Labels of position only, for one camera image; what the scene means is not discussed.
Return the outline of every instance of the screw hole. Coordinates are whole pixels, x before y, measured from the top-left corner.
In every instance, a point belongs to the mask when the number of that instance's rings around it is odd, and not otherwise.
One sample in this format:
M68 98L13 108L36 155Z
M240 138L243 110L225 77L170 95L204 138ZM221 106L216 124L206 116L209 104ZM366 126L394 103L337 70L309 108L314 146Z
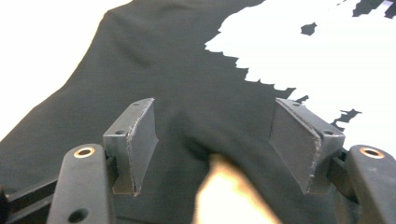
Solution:
M334 134L334 132L329 131L329 130L324 130L323 132L326 133L326 134L328 134L328 135L333 135L333 134Z
M87 209L80 208L70 214L68 221L70 223L79 223L80 221L84 220L88 216Z
M367 157L374 158L374 159L382 159L385 155L373 148L363 147L361 148L361 153Z
M95 152L93 147L84 147L75 152L76 158L86 158L91 156Z

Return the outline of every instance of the black fabric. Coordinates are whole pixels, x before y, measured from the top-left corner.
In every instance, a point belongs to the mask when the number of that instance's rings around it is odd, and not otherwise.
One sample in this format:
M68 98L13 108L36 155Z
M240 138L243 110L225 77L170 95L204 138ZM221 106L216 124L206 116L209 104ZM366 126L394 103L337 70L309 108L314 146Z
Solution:
M101 143L132 102L154 97L160 139L142 193L117 196L120 223L190 223L210 153L240 166L285 223L334 223L332 195L304 196L268 144L275 97L236 59L205 50L221 23L260 0L134 0L104 16L67 83L0 144L8 192L57 175L73 147Z

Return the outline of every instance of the white graphic print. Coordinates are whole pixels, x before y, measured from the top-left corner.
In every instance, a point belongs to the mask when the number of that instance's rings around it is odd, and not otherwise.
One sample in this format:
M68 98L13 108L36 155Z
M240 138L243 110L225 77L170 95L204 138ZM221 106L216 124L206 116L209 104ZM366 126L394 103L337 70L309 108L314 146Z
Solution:
M290 96L345 128L345 148L378 147L396 156L396 20L391 2L352 17L360 0L266 0L230 16L206 49L238 58L246 81L296 88ZM315 23L312 35L302 27ZM353 119L341 119L352 114Z

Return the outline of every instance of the black t-shirt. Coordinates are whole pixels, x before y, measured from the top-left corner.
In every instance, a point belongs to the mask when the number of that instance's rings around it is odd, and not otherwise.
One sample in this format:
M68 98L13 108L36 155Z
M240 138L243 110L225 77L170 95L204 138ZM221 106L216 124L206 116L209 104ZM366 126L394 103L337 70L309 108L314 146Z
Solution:
M260 0L134 0L104 16L74 74L0 143L8 192L57 175L73 147L153 97L159 143L142 193L115 196L118 222L190 223L220 153L241 167L285 223L334 223L332 195L303 195L268 143L274 100L293 89L246 82L235 58L205 50L221 23Z

